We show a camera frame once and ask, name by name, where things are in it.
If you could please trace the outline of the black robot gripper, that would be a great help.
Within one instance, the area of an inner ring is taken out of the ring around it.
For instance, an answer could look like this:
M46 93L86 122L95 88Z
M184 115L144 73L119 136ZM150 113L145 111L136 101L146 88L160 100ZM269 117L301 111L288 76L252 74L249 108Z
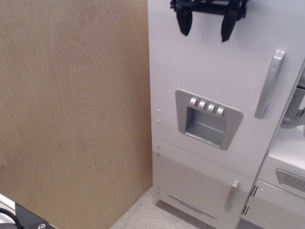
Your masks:
M176 12L180 31L188 36L192 27L192 12L223 15L221 26L222 42L230 39L236 21L244 18L247 0L172 0L170 7Z

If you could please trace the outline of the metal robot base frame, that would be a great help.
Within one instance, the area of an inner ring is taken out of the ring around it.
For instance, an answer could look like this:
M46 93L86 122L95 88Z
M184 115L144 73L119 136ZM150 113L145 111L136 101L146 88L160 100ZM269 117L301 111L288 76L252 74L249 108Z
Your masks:
M57 227L1 194L0 228L56 229Z

